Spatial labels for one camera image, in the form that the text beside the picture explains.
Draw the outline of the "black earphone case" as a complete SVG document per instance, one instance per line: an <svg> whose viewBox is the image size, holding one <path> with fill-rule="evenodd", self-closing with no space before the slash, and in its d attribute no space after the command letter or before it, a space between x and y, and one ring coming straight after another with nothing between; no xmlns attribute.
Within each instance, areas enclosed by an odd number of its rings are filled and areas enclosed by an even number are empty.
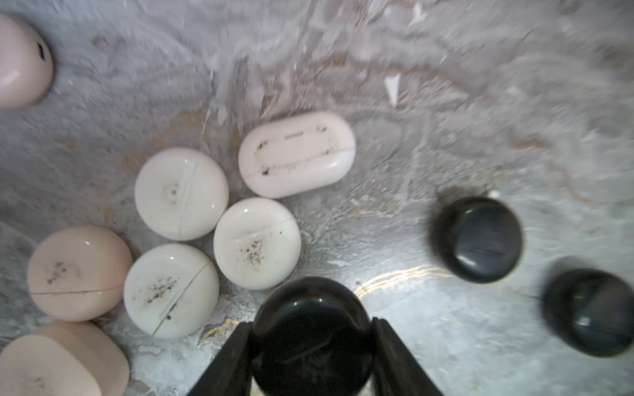
<svg viewBox="0 0 634 396"><path fill-rule="evenodd" d="M544 290L542 314L554 335L586 355L614 357L633 346L633 288L611 273L561 273Z"/></svg>
<svg viewBox="0 0 634 396"><path fill-rule="evenodd" d="M356 395L375 350L359 298L334 280L305 277L277 288L259 309L249 355L266 395Z"/></svg>
<svg viewBox="0 0 634 396"><path fill-rule="evenodd" d="M518 216L502 202L468 196L445 206L432 222L435 256L462 280L497 282L512 272L523 253Z"/></svg>

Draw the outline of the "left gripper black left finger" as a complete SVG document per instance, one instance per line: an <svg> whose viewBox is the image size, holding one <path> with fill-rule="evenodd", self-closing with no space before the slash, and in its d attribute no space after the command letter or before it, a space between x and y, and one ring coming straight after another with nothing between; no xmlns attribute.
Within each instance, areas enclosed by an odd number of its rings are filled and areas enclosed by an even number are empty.
<svg viewBox="0 0 634 396"><path fill-rule="evenodd" d="M252 386L249 342L253 324L240 323L216 354L189 396L246 396Z"/></svg>

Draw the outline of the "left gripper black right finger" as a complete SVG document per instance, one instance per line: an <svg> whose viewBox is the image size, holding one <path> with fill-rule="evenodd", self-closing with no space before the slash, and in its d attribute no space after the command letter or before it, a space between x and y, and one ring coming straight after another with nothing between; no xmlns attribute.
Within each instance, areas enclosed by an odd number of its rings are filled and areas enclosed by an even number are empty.
<svg viewBox="0 0 634 396"><path fill-rule="evenodd" d="M372 320L376 343L373 390L382 396L443 396L383 318Z"/></svg>

